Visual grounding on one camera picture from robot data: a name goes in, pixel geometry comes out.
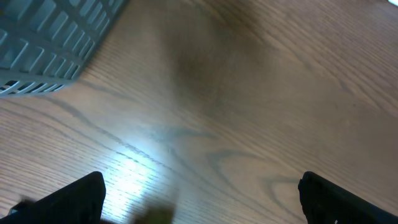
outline gray plastic basket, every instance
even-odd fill
[[[76,81],[126,2],[0,0],[0,97]]]

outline wood grain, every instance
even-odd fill
[[[312,170],[398,214],[398,8],[133,0],[80,80],[0,100],[0,216],[91,171],[103,218],[305,223]]]

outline black plastic part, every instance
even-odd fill
[[[102,174],[93,172],[36,203],[20,203],[0,224],[97,224],[105,195]]]
[[[355,196],[313,172],[298,184],[300,202],[308,224],[391,224],[398,217]]]

